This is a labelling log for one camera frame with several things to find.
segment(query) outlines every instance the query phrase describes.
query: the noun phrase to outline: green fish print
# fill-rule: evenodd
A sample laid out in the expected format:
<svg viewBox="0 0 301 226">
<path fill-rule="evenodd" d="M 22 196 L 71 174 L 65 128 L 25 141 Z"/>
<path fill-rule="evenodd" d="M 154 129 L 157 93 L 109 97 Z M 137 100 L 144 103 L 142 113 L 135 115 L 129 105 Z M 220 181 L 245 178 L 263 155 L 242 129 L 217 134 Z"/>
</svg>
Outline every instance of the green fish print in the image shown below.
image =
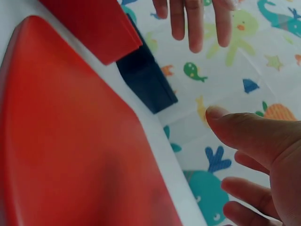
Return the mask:
<svg viewBox="0 0 301 226">
<path fill-rule="evenodd" d="M 198 75 L 199 73 L 199 69 L 198 67 L 192 63 L 192 62 L 187 62 L 184 65 L 184 73 L 191 79 L 193 80 L 197 80 L 197 81 L 202 81 L 205 82 L 206 79 L 208 79 L 208 77 L 200 77 Z"/>
</svg>

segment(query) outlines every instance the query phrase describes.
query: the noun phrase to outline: red toy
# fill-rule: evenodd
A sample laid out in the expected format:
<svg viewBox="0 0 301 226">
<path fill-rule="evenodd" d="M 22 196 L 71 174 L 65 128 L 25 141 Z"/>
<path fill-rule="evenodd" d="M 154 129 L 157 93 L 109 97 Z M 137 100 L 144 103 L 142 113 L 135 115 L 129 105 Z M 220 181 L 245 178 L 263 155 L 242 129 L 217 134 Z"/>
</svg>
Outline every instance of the red toy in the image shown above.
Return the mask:
<svg viewBox="0 0 301 226">
<path fill-rule="evenodd" d="M 137 116 L 43 19 L 0 77 L 8 226 L 181 226 Z"/>
<path fill-rule="evenodd" d="M 116 0 L 39 0 L 103 64 L 142 45 Z"/>
</svg>

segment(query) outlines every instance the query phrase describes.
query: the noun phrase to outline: hand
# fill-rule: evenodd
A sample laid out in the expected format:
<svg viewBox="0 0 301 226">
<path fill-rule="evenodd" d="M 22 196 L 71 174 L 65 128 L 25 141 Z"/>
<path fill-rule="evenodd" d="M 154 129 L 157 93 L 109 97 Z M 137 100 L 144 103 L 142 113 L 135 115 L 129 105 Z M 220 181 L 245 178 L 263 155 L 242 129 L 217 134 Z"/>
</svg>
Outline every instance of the hand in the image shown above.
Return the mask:
<svg viewBox="0 0 301 226">
<path fill-rule="evenodd" d="M 169 0 L 173 37 L 182 40 L 185 36 L 184 7 L 187 12 L 189 47 L 198 53 L 203 45 L 203 0 Z M 229 45 L 231 39 L 231 15 L 235 9 L 232 0 L 212 0 L 215 11 L 215 22 L 218 42 L 221 46 Z M 157 15 L 167 18 L 167 0 L 153 0 Z"/>
<path fill-rule="evenodd" d="M 247 202 L 270 221 L 238 202 L 224 206 L 224 214 L 239 226 L 301 225 L 301 121 L 269 120 L 250 113 L 230 114 L 207 109 L 208 124 L 226 145 L 238 149 L 238 163 L 269 175 L 271 189 L 240 178 L 226 178 L 222 188 Z"/>
</svg>

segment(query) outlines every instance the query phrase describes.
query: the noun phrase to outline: star print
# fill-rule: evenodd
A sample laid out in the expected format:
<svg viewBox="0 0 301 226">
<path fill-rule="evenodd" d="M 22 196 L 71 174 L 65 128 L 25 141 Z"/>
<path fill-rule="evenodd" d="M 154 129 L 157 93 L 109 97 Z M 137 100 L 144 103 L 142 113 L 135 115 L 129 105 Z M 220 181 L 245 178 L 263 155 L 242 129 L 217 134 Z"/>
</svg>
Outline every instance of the star print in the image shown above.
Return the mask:
<svg viewBox="0 0 301 226">
<path fill-rule="evenodd" d="M 273 67 L 276 70 L 280 71 L 280 68 L 283 67 L 284 65 L 280 62 L 278 56 L 267 56 L 265 55 L 265 58 L 268 60 L 267 66 L 268 67 Z"/>
</svg>

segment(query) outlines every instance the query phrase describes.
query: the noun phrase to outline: teal whale print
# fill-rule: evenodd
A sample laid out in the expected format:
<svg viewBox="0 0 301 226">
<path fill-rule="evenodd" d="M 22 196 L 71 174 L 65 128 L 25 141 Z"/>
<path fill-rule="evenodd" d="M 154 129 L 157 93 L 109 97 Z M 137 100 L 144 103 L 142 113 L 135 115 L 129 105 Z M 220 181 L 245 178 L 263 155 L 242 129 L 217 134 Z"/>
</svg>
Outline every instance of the teal whale print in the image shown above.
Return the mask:
<svg viewBox="0 0 301 226">
<path fill-rule="evenodd" d="M 208 226 L 215 226 L 225 219 L 222 209 L 229 201 L 229 196 L 221 189 L 221 181 L 213 173 L 229 168 L 231 160 L 222 160 L 224 154 L 222 146 L 217 148 L 215 154 L 213 154 L 212 148 L 207 147 L 205 153 L 209 160 L 209 169 L 207 171 L 184 171 L 184 175 L 206 223 Z"/>
<path fill-rule="evenodd" d="M 275 3 L 268 0 L 259 0 L 257 5 L 261 14 L 270 21 L 272 27 L 288 31 L 301 38 L 301 20 L 299 20 L 301 16 L 298 15 L 296 9 L 288 8 L 292 16 L 287 16 L 269 11 L 266 5 L 275 6 Z"/>
</svg>

